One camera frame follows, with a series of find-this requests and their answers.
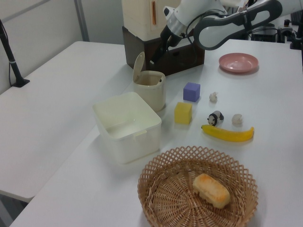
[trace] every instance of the yellow sponge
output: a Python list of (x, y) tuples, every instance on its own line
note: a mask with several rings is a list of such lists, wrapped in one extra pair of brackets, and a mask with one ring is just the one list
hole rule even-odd
[(178, 102), (175, 107), (175, 123), (189, 124), (191, 121), (193, 105)]

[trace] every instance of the small white toy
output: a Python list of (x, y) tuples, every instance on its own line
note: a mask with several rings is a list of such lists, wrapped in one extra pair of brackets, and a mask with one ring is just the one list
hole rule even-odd
[(216, 103), (217, 100), (218, 100), (218, 97), (217, 97), (217, 92), (213, 92), (209, 95), (209, 101), (211, 101), (212, 103)]
[(242, 124), (242, 115), (241, 114), (235, 114), (232, 117), (232, 123), (236, 124), (236, 125)]
[(218, 123), (218, 119), (222, 121), (224, 120), (224, 116), (220, 111), (216, 110), (215, 112), (209, 115), (208, 124), (215, 126)]

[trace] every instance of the white cup with lid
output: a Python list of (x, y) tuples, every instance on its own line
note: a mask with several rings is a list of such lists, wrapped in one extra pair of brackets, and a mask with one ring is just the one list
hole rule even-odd
[(145, 53), (141, 52), (134, 64), (133, 81), (136, 92), (155, 112), (160, 111), (166, 100), (166, 79), (162, 72), (141, 71)]

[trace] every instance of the toy banana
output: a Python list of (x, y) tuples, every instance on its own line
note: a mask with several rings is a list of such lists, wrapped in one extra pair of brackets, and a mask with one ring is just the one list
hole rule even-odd
[(201, 128), (208, 135), (231, 142), (247, 141), (254, 135), (254, 127), (251, 127), (248, 131), (229, 131), (205, 124)]

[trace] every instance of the toy bread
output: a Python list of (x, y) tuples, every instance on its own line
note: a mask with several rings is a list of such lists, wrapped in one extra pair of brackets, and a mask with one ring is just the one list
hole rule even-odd
[(213, 204), (214, 207), (222, 209), (231, 201), (228, 190), (207, 174), (197, 176), (193, 183), (194, 192), (202, 199)]

